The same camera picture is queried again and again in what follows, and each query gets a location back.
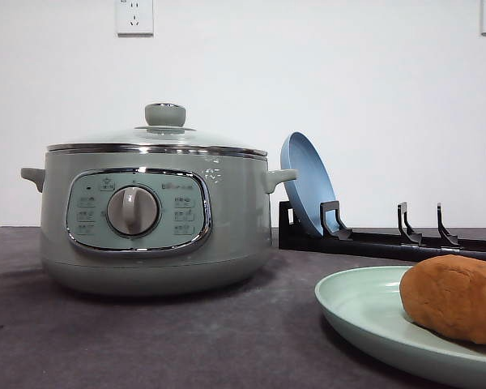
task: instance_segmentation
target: dish rack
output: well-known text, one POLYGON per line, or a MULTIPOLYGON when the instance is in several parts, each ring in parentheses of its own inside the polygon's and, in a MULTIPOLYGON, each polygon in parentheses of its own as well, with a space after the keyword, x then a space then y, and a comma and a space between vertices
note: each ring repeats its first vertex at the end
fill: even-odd
POLYGON ((279 248, 317 251, 365 257, 422 261, 438 255, 459 254, 486 261, 486 240, 463 239, 452 235, 442 223, 441 204, 437 205, 439 237, 417 233, 408 223, 407 203, 398 204, 398 233, 357 232, 340 219, 340 204, 330 201, 320 204, 322 237, 304 232, 289 201, 279 203, 279 248), (326 222, 327 212, 335 212, 339 229, 332 231, 326 222))

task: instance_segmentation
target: sage green cooker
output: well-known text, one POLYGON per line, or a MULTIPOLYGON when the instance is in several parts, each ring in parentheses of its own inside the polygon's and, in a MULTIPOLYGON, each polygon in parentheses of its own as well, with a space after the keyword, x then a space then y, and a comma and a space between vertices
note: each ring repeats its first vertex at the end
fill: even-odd
POLYGON ((185 109, 146 107, 147 126, 54 144, 42 192, 40 256, 59 283, 118 296, 198 291, 243 280, 268 259, 269 194, 295 170, 266 153, 183 127, 185 109))

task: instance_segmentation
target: table surface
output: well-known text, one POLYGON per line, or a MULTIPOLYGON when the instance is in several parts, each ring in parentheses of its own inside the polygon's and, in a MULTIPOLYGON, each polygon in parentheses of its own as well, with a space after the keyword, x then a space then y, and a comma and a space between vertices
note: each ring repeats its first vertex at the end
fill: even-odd
POLYGON ((337 271, 411 263, 275 250, 223 289, 96 297, 42 271, 39 233, 0 227, 0 388, 445 387, 351 346, 313 294, 337 271))

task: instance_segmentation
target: control dial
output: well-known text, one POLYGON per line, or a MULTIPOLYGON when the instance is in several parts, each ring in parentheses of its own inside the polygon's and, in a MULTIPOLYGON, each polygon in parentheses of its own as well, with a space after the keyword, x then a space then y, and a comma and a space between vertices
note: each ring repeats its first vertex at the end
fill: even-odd
POLYGON ((128 186, 117 191, 108 203, 108 220, 125 235, 145 233, 155 223, 159 206, 148 190, 128 186))

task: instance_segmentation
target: bread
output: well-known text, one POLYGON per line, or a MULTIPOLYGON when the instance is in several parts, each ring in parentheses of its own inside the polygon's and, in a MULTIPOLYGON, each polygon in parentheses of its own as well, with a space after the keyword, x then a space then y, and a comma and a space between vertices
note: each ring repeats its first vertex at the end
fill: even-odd
POLYGON ((422 327, 486 344, 486 262, 460 255, 426 259, 399 285, 403 308, 422 327))

